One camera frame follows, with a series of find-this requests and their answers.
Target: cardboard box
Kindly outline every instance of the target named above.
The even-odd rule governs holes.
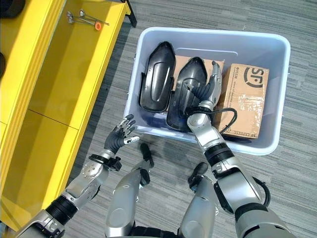
[[[187,62],[192,58],[192,57],[186,57],[186,56],[175,56],[176,57],[176,65],[175,65],[175,71],[174,71],[174,86],[173,86],[173,91],[176,89],[176,83],[178,79],[178,75],[180,73],[180,70],[187,64]],[[203,59],[207,71],[207,83],[209,82],[213,65],[212,65],[212,60],[211,59]],[[224,66],[224,60],[223,61],[216,61],[220,68],[221,71],[223,70]]]
[[[222,79],[222,91],[217,110],[234,108],[236,122],[224,132],[226,135],[257,138],[260,132],[269,70],[233,63]],[[219,113],[215,126],[222,130],[232,119],[231,112]]]

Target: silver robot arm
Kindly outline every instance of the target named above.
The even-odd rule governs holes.
[[[134,130],[132,125],[135,121],[131,121],[132,119],[133,115],[128,115],[114,127],[106,139],[104,150],[98,155],[91,155],[80,175],[45,210],[41,210],[21,228],[15,237],[60,238],[64,235],[64,225],[97,195],[109,170],[120,170],[120,158],[115,157],[118,149],[139,140],[137,136],[129,137]]]
[[[199,107],[213,111],[220,96],[221,71],[213,62],[213,72],[207,86],[192,88],[201,100]],[[255,179],[245,170],[211,120],[204,113],[189,116],[187,124],[195,134],[203,154],[211,166],[217,182],[213,185],[222,208],[235,215],[238,238],[294,238],[279,217],[262,204],[261,193]]]

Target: plastic storage bin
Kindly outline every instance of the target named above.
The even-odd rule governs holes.
[[[268,68],[269,79],[259,137],[252,140],[235,138],[227,143],[233,151],[253,155],[266,155],[276,149],[290,58],[287,39],[266,33],[164,27],[152,27],[142,32],[124,114],[134,114],[138,132],[196,142],[192,133],[179,132],[169,127],[166,114],[147,112],[138,104],[141,72],[146,70],[149,55],[162,41],[169,41],[175,53],[180,56],[225,60],[224,70],[232,63]]]

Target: robot finger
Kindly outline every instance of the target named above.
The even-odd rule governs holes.
[[[133,126],[134,124],[135,124],[135,120],[122,126],[122,131],[124,132],[125,135],[127,134],[128,130],[131,128],[131,126]]]
[[[129,127],[125,128],[125,129],[123,130],[124,138],[126,138],[127,135],[129,135],[134,129],[135,129],[134,126],[133,126],[133,127],[129,126]]]
[[[140,137],[138,136],[133,136],[133,137],[127,137],[124,139],[124,144],[127,145],[127,144],[131,144],[131,143],[134,143],[136,141],[138,141],[140,139]]]
[[[123,118],[123,120],[117,125],[117,127],[125,126],[127,125],[131,119],[133,119],[133,115],[129,114],[126,117]]]

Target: yellow shelf panel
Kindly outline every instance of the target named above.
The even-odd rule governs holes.
[[[78,130],[27,111],[1,197],[1,221],[14,230],[63,190]]]
[[[0,184],[11,156],[65,0],[26,0],[21,14],[0,20],[0,48],[6,70],[0,82],[0,121],[7,125],[0,148]]]
[[[110,25],[97,31],[91,25],[68,24],[67,11],[77,15],[81,8]],[[11,163],[7,179],[1,177],[0,220],[12,229],[23,226],[64,190],[126,13],[126,3],[82,0],[68,0],[61,12],[26,115],[19,109],[25,118],[16,140],[10,139],[10,157],[3,145],[12,123],[3,134],[1,149],[6,148]]]
[[[108,22],[101,31],[67,23],[67,11]],[[118,2],[68,1],[43,63],[29,108],[75,129],[85,125],[127,11]]]
[[[1,135],[1,140],[0,141],[2,141],[2,139],[3,139],[5,128],[6,128],[6,124],[4,124],[4,123],[2,123],[0,121],[0,135]]]

